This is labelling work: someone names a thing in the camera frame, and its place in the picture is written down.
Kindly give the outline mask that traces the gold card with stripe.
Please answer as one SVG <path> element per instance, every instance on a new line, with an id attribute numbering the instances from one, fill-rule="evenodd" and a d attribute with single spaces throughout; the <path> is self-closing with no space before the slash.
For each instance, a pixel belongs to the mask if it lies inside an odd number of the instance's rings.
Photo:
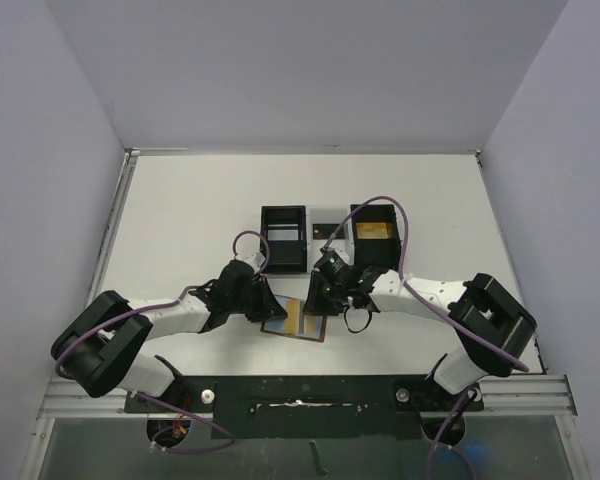
<path id="1" fill-rule="evenodd" d="M 286 301 L 287 317 L 284 323 L 286 335 L 298 335 L 304 332 L 303 302 L 299 299 L 289 298 Z"/>

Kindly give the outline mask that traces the black white card sorting tray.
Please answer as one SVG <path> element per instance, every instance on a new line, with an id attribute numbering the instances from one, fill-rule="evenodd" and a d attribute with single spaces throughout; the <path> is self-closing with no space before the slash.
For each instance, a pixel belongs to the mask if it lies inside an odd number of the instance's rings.
<path id="1" fill-rule="evenodd" d="M 359 240 L 356 224 L 359 222 L 387 222 L 393 225 L 393 236 L 385 240 Z M 345 238 L 337 240 L 333 233 L 328 240 L 314 240 L 314 223 L 337 223 L 345 229 Z M 268 241 L 267 230 L 275 226 L 290 226 L 301 232 L 298 241 Z M 395 206 L 374 203 L 364 208 L 349 206 L 284 205 L 263 206 L 260 233 L 267 243 L 261 252 L 269 256 L 264 272 L 271 275 L 304 275 L 310 272 L 323 250 L 336 249 L 344 259 L 355 266 L 381 266 L 395 270 L 399 266 L 402 238 Z"/>

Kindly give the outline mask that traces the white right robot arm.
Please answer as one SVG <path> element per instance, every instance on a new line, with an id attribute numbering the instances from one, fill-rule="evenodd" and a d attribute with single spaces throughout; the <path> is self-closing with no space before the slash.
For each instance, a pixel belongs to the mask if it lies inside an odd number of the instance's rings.
<path id="1" fill-rule="evenodd" d="M 478 273 L 466 281 L 434 281 L 382 266 L 350 265 L 327 250 L 311 271 L 304 313 L 369 317 L 402 313 L 451 326 L 461 346 L 436 363 L 425 384 L 428 402 L 439 409 L 458 401 L 461 391 L 486 376 L 527 373 L 521 355 L 535 334 L 534 317 L 494 277 Z"/>

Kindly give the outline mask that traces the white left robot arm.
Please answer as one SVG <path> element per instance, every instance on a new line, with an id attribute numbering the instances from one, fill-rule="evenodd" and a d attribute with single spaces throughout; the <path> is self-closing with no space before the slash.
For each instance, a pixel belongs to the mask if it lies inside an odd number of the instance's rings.
<path id="1" fill-rule="evenodd" d="M 252 261 L 234 259 L 217 279 L 186 287 L 173 300 L 129 300 L 100 293 L 51 347 L 56 374 L 77 382 L 92 398 L 116 388 L 146 393 L 160 410 L 180 405 L 184 387 L 168 361 L 141 353 L 145 342 L 176 334 L 208 333 L 233 315 L 252 323 L 287 312 Z"/>

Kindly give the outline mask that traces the brown leather card holder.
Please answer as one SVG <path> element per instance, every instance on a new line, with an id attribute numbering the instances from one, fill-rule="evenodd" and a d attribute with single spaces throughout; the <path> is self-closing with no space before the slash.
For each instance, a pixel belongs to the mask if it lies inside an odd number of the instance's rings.
<path id="1" fill-rule="evenodd" d="M 276 296 L 276 300 L 285 309 L 285 319 L 265 321 L 260 332 L 294 340 L 322 343 L 326 336 L 327 317 L 304 313 L 304 301 L 297 298 Z"/>

